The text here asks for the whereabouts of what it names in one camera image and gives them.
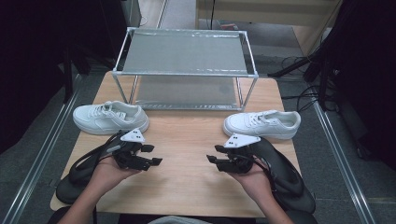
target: gray floor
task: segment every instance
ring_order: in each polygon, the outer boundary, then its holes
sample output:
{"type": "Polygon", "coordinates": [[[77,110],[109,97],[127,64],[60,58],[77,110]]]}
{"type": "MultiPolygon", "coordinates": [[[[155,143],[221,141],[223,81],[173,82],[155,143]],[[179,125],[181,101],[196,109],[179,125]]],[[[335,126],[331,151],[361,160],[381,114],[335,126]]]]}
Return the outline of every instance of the gray floor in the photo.
{"type": "MultiPolygon", "coordinates": [[[[192,29],[191,17],[193,0],[169,0],[163,18],[162,28],[192,29]]],[[[259,73],[265,74],[280,70],[294,62],[294,57],[301,57],[297,40],[291,27],[259,23],[235,23],[240,30],[247,30],[253,47],[255,62],[259,73]]],[[[206,21],[200,21],[200,28],[205,29],[206,21]]],[[[88,76],[82,76],[81,88],[76,102],[69,111],[78,105],[88,105],[93,101],[106,68],[91,62],[93,70],[88,76]]],[[[282,96],[299,95],[306,87],[302,79],[304,69],[293,71],[277,80],[282,96]]],[[[28,175],[40,149],[48,140],[46,137],[51,126],[61,111],[64,90],[60,90],[35,122],[22,140],[0,155],[0,220],[4,220],[19,187],[28,175]]],[[[296,110],[296,100],[284,100],[286,111],[296,110]]],[[[46,223],[52,211],[49,204],[55,191],[56,182],[77,140],[79,129],[66,114],[62,131],[54,140],[48,161],[42,170],[34,190],[28,192],[29,198],[17,223],[46,223]]],[[[356,152],[356,147],[342,118],[336,112],[327,112],[332,128],[346,155],[347,162],[356,177],[365,199],[369,204],[376,223],[394,223],[396,220],[396,173],[381,161],[364,161],[356,152]]],[[[317,210],[314,214],[318,223],[370,223],[361,220],[354,204],[346,180],[334,157],[325,129],[318,118],[318,112],[311,106],[301,112],[302,125],[293,138],[298,161],[305,184],[316,195],[317,210]]],[[[117,215],[100,214],[99,223],[117,223],[117,215]]]]}

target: gray fabric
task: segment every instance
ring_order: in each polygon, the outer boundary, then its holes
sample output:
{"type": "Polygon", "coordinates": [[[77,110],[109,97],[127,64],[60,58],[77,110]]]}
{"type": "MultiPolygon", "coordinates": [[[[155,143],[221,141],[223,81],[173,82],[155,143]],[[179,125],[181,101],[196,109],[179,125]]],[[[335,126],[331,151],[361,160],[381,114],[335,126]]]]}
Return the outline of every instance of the gray fabric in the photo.
{"type": "Polygon", "coordinates": [[[160,217],[151,221],[149,224],[209,224],[209,222],[201,221],[189,217],[160,217]]]}

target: table top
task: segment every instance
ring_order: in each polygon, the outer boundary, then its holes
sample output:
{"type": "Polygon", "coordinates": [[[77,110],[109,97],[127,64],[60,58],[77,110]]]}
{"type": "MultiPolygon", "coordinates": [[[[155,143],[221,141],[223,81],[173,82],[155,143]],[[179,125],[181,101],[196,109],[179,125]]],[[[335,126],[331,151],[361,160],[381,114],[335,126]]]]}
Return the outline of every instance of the table top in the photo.
{"type": "MultiPolygon", "coordinates": [[[[119,77],[124,90],[131,91],[134,77],[119,77]]],[[[242,93],[246,94],[251,79],[241,78],[242,93]]],[[[107,72],[94,104],[121,101],[120,92],[110,72],[107,72]]],[[[259,78],[244,112],[276,109],[283,111],[276,81],[259,78]]],[[[146,143],[154,145],[146,158],[163,158],[159,166],[129,177],[108,192],[98,211],[127,214],[263,217],[258,206],[230,176],[219,172],[206,155],[226,158],[214,145],[223,145],[229,138],[223,130],[225,118],[235,111],[205,110],[146,110],[150,124],[143,133],[146,143]]],[[[102,145],[109,135],[81,132],[64,169],[88,151],[102,145]]],[[[292,140],[269,139],[299,170],[292,140]]],[[[54,195],[50,207],[56,210],[65,204],[54,195]]]]}

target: shoe tongue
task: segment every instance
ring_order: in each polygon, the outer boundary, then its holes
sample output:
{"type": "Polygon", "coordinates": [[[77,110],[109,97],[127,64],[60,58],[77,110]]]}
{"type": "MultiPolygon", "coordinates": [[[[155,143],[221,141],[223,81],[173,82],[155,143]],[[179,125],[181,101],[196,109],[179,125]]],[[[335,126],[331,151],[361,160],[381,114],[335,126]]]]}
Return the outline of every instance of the shoe tongue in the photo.
{"type": "Polygon", "coordinates": [[[116,115],[120,117],[120,119],[125,119],[126,113],[125,112],[116,112],[116,115]]]}

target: shoe sole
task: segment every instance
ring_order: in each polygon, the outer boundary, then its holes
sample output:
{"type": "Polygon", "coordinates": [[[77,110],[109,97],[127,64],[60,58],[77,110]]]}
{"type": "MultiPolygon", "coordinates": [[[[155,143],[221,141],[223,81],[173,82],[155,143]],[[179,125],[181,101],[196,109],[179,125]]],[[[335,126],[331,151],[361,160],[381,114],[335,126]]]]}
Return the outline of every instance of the shoe sole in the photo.
{"type": "MultiPolygon", "coordinates": [[[[95,134],[95,135],[102,135],[102,134],[113,134],[113,133],[117,133],[118,131],[123,131],[123,132],[129,132],[132,129],[117,129],[117,130],[113,130],[113,129],[109,129],[109,130],[96,130],[96,129],[88,129],[86,127],[83,127],[81,125],[79,125],[76,121],[75,124],[85,133],[90,133],[90,134],[95,134]]],[[[145,132],[148,128],[149,128],[149,118],[146,116],[146,122],[140,126],[140,127],[136,127],[137,129],[139,129],[139,131],[141,133],[145,132]]]]}
{"type": "MultiPolygon", "coordinates": [[[[230,137],[234,134],[233,132],[231,132],[230,130],[227,129],[227,127],[225,126],[225,122],[223,122],[223,131],[225,132],[225,134],[227,134],[230,137]]],[[[261,134],[261,135],[255,134],[253,136],[288,140],[288,139],[291,139],[292,137],[294,137],[294,135],[295,135],[295,133],[291,133],[291,134],[261,134]]]]}

